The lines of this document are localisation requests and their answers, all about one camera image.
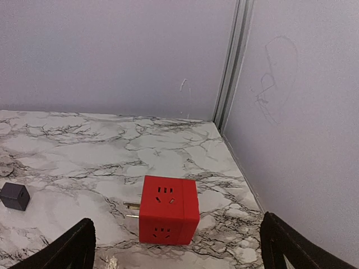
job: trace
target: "white scuff mark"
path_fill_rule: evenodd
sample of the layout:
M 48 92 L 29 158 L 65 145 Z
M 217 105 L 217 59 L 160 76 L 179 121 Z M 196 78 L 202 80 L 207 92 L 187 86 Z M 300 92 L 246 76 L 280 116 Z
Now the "white scuff mark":
M 106 267 L 105 269 L 118 269 L 117 267 L 117 258 L 112 257 L 110 260 L 106 256 Z
M 183 87 L 185 86 L 185 84 L 188 84 L 188 93 L 189 93 L 189 97 L 190 97 L 190 100 L 189 100 L 189 108 L 188 108 L 188 113 L 187 113 L 187 119 L 190 118 L 190 115 L 191 115 L 191 110 L 192 110 L 192 90 L 190 88 L 190 84 L 188 82 L 188 80 L 185 78 L 183 81 L 182 81 L 182 84 L 181 84 L 181 87 L 179 88 L 179 91 L 182 92 L 183 90 Z

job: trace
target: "wall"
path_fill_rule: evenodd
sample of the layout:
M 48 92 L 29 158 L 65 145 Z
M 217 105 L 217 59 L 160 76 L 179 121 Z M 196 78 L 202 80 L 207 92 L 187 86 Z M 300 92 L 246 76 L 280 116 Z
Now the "wall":
M 224 128 L 264 210 L 356 267 L 358 10 L 358 1 L 255 1 Z
M 0 3 L 0 109 L 212 119 L 235 0 Z

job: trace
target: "black cube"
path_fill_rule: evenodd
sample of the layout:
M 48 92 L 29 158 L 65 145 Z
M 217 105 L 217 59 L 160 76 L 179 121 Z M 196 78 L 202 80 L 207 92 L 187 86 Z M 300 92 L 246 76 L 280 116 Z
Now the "black cube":
M 25 211 L 30 195 L 24 185 L 6 182 L 0 191 L 0 200 L 8 208 Z

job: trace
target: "marble surface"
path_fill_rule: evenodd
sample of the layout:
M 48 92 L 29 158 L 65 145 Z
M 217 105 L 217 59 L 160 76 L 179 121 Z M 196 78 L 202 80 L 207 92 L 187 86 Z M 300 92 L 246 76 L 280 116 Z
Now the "marble surface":
M 0 187 L 25 184 L 25 212 L 0 204 L 0 269 L 36 253 L 83 217 L 94 268 L 262 268 L 262 214 L 215 125 L 115 115 L 0 112 Z M 139 244 L 144 175 L 194 179 L 201 221 L 188 246 Z

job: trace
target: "scratch mark on wall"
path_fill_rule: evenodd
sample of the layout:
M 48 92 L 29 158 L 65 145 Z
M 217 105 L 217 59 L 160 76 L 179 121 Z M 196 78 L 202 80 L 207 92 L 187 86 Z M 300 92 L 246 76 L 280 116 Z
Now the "scratch mark on wall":
M 281 123 L 283 108 L 293 90 L 298 72 L 298 49 L 288 37 L 273 38 L 264 46 L 269 71 L 260 79 L 261 92 L 255 104 L 272 125 Z
M 189 84 L 189 82 L 188 82 L 188 80 L 186 78 L 182 81 L 181 87 L 179 88 L 180 92 L 182 92 L 185 85 L 187 85 L 187 87 L 188 87 L 187 119 L 189 119 L 190 116 L 191 116 L 191 111 L 192 111 L 192 89 L 191 89 L 190 84 Z

